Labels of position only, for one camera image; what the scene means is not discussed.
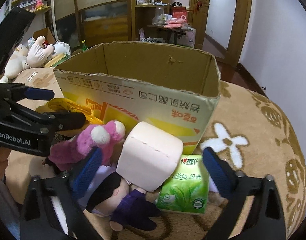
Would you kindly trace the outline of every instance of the purple doll clothing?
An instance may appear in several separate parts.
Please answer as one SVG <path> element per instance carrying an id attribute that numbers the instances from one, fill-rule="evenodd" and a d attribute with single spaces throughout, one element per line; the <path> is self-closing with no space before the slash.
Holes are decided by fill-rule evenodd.
<path id="1" fill-rule="evenodd" d="M 113 212 L 111 221 L 117 222 L 123 227 L 130 225 L 144 231 L 152 231 L 157 225 L 149 217 L 160 215 L 160 210 L 145 199 L 145 194 L 135 189 L 122 199 Z"/>

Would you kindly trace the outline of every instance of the pink plush toy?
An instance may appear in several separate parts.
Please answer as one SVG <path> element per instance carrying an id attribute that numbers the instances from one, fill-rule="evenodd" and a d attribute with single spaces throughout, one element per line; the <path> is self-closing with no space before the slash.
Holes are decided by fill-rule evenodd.
<path id="1" fill-rule="evenodd" d="M 44 5 L 43 0 L 36 0 L 35 8 L 38 9 Z"/>
<path id="2" fill-rule="evenodd" d="M 114 145 L 124 136 L 125 126 L 119 121 L 109 121 L 106 125 L 92 124 L 69 141 L 55 144 L 48 158 L 61 171 L 67 171 L 74 163 L 85 159 L 93 147 L 99 147 L 102 149 L 102 165 L 109 165 Z"/>

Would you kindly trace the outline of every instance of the beige rug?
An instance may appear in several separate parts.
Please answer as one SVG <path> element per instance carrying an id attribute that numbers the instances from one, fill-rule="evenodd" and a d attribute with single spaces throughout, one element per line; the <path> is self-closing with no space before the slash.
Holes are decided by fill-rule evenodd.
<path id="1" fill-rule="evenodd" d="M 52 69 L 23 71 L 16 82 L 55 91 L 62 97 Z M 221 82 L 222 97 L 201 140 L 204 146 L 217 146 L 216 152 L 234 170 L 248 176 L 275 178 L 285 215 L 286 234 L 290 236 L 304 218 L 306 207 L 306 166 L 294 130 L 283 111 L 267 98 L 247 89 Z M 22 104 L 35 109 L 45 102 L 23 100 Z M 30 155 L 13 151 L 7 169 L 7 185 L 14 198 L 22 203 L 29 183 Z M 148 194 L 148 200 L 157 196 Z M 231 236 L 238 234 L 247 217 L 252 198 L 248 197 L 244 210 Z M 205 215 L 164 213 L 153 219 L 158 227 L 152 232 L 126 228 L 112 232 L 108 219 L 85 212 L 98 233 L 112 240 L 184 240 L 202 239 L 226 205 L 226 200 L 210 194 Z"/>

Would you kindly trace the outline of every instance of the green bottle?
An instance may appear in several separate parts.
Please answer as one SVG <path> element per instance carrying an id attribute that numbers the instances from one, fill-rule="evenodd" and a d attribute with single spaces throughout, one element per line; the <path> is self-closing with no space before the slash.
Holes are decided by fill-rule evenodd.
<path id="1" fill-rule="evenodd" d="M 82 41 L 83 45 L 82 45 L 82 51 L 86 51 L 87 50 L 87 45 L 85 43 L 85 41 Z"/>

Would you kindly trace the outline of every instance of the screw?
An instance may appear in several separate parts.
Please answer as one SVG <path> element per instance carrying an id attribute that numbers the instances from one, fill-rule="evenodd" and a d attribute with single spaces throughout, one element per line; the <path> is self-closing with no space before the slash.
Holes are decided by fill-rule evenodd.
<path id="1" fill-rule="evenodd" d="M 40 128 L 40 132 L 43 133 L 43 134 L 46 134 L 46 133 L 49 132 L 49 130 L 46 127 L 42 127 L 42 128 Z"/>
<path id="2" fill-rule="evenodd" d="M 235 175 L 239 178 L 243 178 L 245 176 L 244 172 L 243 171 L 236 171 L 235 172 Z"/>
<path id="3" fill-rule="evenodd" d="M 38 176 L 38 175 L 33 176 L 33 181 L 38 181 L 39 179 L 40 179 L 40 176 Z"/>
<path id="4" fill-rule="evenodd" d="M 267 174 L 265 177 L 268 181 L 274 181 L 274 177 L 271 174 Z"/>
<path id="5" fill-rule="evenodd" d="M 67 171 L 63 171 L 62 177 L 63 177 L 63 178 L 67 178 L 67 177 L 68 177 L 68 172 L 67 172 Z"/>

